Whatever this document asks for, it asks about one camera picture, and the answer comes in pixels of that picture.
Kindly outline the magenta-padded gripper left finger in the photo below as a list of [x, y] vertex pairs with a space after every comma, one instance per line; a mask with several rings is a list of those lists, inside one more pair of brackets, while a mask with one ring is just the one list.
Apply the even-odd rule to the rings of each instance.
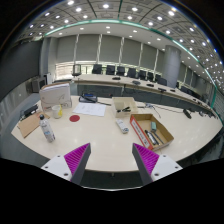
[[42, 169], [79, 185], [90, 154], [91, 145], [87, 143], [65, 155], [56, 155]]

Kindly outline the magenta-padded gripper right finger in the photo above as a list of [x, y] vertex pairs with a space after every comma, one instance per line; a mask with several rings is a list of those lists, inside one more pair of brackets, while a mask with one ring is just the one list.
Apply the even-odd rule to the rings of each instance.
[[158, 155], [136, 143], [132, 146], [132, 154], [138, 166], [143, 185], [152, 183], [182, 169], [168, 155]]

